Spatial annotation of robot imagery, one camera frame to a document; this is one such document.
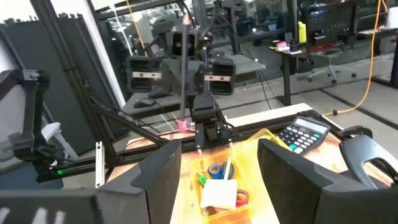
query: metal stand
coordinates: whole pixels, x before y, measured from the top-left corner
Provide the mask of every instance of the metal stand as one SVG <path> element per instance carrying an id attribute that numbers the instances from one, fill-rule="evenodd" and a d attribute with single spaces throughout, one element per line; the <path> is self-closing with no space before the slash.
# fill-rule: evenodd
<path id="1" fill-rule="evenodd" d="M 236 31 L 236 22 L 235 22 L 235 10 L 234 10 L 234 2 L 232 0 L 222 1 L 221 7 L 223 7 L 227 14 L 227 20 L 231 24 L 228 26 L 229 30 L 229 39 L 231 40 L 232 52 L 233 54 L 239 54 L 241 49 L 239 48 L 239 39 Z"/>
<path id="2" fill-rule="evenodd" d="M 387 81 L 387 80 L 381 79 L 379 77 L 373 77 L 372 81 L 382 84 L 382 85 L 386 85 L 386 86 L 398 89 L 398 35 L 396 38 L 396 49 L 394 52 L 394 61 L 392 63 L 390 80 Z"/>
<path id="3" fill-rule="evenodd" d="M 290 106 L 292 104 L 292 94 L 290 92 L 290 56 L 282 54 L 282 67 L 284 74 L 284 95 L 276 98 L 284 105 Z"/>

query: red object on desk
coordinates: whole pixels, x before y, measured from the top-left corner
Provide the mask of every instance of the red object on desk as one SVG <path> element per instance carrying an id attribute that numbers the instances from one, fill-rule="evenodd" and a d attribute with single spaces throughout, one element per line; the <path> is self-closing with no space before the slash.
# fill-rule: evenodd
<path id="1" fill-rule="evenodd" d="M 321 50 L 326 50 L 326 49 L 333 48 L 334 46 L 335 46 L 334 44 L 322 45 L 322 46 L 314 47 L 311 50 L 314 51 L 314 52 L 318 52 L 318 51 L 321 51 Z"/>

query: black mount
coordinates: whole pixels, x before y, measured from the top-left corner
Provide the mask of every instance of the black mount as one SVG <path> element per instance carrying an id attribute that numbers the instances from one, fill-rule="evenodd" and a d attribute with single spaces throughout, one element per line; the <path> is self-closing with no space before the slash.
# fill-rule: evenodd
<path id="1" fill-rule="evenodd" d="M 0 100 L 16 85 L 26 93 L 22 133 L 9 136 L 14 156 L 32 162 L 38 173 L 50 170 L 56 161 L 55 147 L 48 145 L 42 135 L 44 92 L 50 85 L 49 75 L 40 70 L 6 70 L 0 73 Z"/>

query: yellow tray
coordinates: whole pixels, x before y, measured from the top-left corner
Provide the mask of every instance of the yellow tray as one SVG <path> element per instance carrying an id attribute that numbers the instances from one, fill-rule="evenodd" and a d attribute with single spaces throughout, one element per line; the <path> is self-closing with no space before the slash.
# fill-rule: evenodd
<path id="1" fill-rule="evenodd" d="M 202 173 L 210 178 L 207 173 L 207 167 L 212 164 L 221 165 L 228 160 L 229 156 L 232 156 L 232 163 L 235 166 L 233 178 L 238 181 L 238 189 L 243 189 L 250 195 L 249 203 L 235 210 L 225 210 L 223 212 L 216 213 L 214 209 L 209 209 L 208 216 L 202 216 L 203 223 L 239 223 L 244 220 L 250 220 L 256 214 L 256 211 L 259 211 L 258 208 L 261 207 L 259 206 L 259 203 L 262 200 L 256 199 L 268 197 L 257 162 L 257 145 L 258 139 L 260 138 L 269 139 L 288 149 L 288 146 L 277 136 L 273 135 L 268 129 L 262 129 L 248 140 L 235 144 L 233 150 L 227 149 L 223 152 L 214 154 L 211 157 L 193 161 L 190 174 L 193 179 L 198 204 L 200 204 L 201 190 L 203 187 L 198 181 L 197 173 Z"/>

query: white tag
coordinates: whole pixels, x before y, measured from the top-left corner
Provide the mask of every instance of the white tag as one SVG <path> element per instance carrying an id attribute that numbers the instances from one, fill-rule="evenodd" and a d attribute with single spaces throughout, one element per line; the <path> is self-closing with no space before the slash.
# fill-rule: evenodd
<path id="1" fill-rule="evenodd" d="M 236 192 L 238 182 L 233 180 L 207 179 L 205 188 L 201 191 L 200 207 L 216 207 L 223 209 L 236 208 Z"/>

